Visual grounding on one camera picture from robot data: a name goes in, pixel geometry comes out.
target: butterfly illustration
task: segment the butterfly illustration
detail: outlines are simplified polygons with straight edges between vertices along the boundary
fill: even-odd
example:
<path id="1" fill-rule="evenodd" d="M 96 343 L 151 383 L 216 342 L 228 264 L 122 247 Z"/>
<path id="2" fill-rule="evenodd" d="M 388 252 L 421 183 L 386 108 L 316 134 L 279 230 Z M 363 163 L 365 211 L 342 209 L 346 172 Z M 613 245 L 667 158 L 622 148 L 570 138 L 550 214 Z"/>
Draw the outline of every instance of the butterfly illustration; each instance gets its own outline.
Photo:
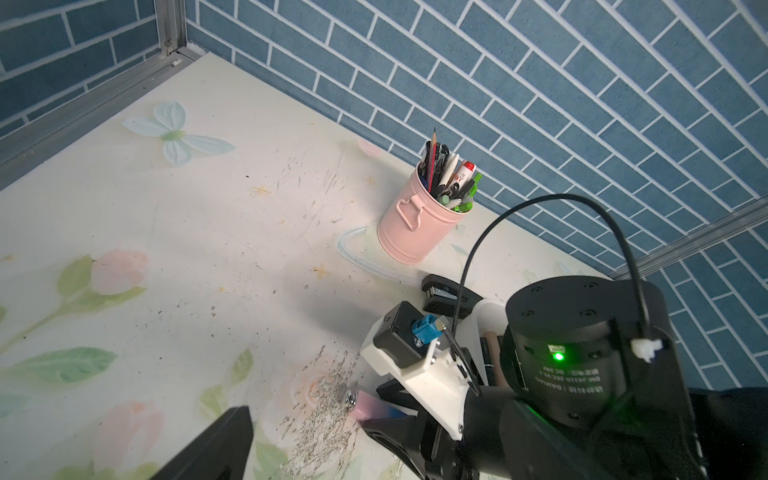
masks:
<path id="1" fill-rule="evenodd" d="M 159 104 L 152 113 L 154 118 L 131 117 L 123 122 L 123 126 L 135 134 L 159 137 L 163 141 L 163 155 L 176 167 L 192 160 L 190 147 L 212 155 L 224 154 L 235 148 L 218 138 L 189 135 L 181 130 L 187 120 L 187 113 L 176 101 Z"/>

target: green marker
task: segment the green marker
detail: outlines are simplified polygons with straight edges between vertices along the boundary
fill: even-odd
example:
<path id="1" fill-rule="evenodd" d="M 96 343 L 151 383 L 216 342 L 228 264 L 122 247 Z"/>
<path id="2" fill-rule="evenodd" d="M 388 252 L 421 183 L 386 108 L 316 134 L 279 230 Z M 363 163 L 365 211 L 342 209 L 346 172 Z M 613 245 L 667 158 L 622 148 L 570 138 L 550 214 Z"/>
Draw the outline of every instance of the green marker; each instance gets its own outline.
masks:
<path id="1" fill-rule="evenodd" d="M 475 184 L 472 185 L 472 188 L 469 189 L 469 196 L 474 197 L 475 192 L 478 191 L 478 183 L 480 183 L 480 179 L 482 178 L 482 174 L 475 175 Z"/>
<path id="2" fill-rule="evenodd" d="M 468 204 L 461 204 L 458 207 L 454 208 L 453 211 L 459 212 L 460 214 L 466 214 L 472 209 L 472 202 Z"/>

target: star illustration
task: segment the star illustration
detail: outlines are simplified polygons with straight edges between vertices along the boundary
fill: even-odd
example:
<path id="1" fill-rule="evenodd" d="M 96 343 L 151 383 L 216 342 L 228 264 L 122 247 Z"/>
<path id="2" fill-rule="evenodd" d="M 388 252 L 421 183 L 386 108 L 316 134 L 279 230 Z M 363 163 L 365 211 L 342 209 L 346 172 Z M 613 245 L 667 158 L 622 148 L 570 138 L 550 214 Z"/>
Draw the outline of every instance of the star illustration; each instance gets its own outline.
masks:
<path id="1" fill-rule="evenodd" d="M 251 190 L 255 194 L 259 194 L 259 197 L 265 197 L 266 195 L 269 195 L 272 193 L 269 190 L 267 190 L 266 187 L 263 185 L 261 187 L 252 187 Z"/>
<path id="2" fill-rule="evenodd" d="M 318 280 L 322 280 L 324 276 L 329 276 L 331 274 L 331 272 L 326 270 L 326 266 L 323 263 L 321 263 L 320 266 L 313 266 L 312 271 L 317 272 Z"/>

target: pencil holder handle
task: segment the pencil holder handle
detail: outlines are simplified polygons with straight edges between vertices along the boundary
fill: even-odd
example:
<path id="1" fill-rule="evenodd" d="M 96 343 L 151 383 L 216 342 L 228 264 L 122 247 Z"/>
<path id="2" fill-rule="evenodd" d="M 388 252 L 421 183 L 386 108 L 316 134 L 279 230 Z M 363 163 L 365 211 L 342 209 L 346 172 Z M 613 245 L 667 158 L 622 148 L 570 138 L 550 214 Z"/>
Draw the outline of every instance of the pencil holder handle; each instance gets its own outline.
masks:
<path id="1" fill-rule="evenodd" d="M 411 204 L 416 209 L 416 226 L 414 227 L 411 222 L 408 220 L 406 215 L 402 212 L 400 209 L 400 205 L 405 204 Z M 409 199 L 403 200 L 400 199 L 397 201 L 397 204 L 395 205 L 395 208 L 397 209 L 397 213 L 400 214 L 400 218 L 402 218 L 402 221 L 406 222 L 406 225 L 408 225 L 408 228 L 411 229 L 412 232 L 415 232 L 420 226 L 422 226 L 422 212 L 424 211 L 425 203 L 424 201 L 419 198 L 419 195 L 412 195 Z"/>

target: white cable clip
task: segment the white cable clip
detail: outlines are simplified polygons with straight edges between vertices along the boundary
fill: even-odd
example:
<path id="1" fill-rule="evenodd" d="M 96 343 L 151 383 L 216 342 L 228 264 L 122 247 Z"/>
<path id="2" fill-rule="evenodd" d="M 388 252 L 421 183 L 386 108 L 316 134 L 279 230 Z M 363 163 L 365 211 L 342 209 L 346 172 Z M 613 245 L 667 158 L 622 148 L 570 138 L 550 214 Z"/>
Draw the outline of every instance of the white cable clip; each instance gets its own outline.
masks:
<path id="1" fill-rule="evenodd" d="M 656 356 L 658 350 L 663 349 L 664 344 L 661 339 L 632 339 L 630 341 L 632 353 L 638 358 L 650 363 L 650 360 Z"/>

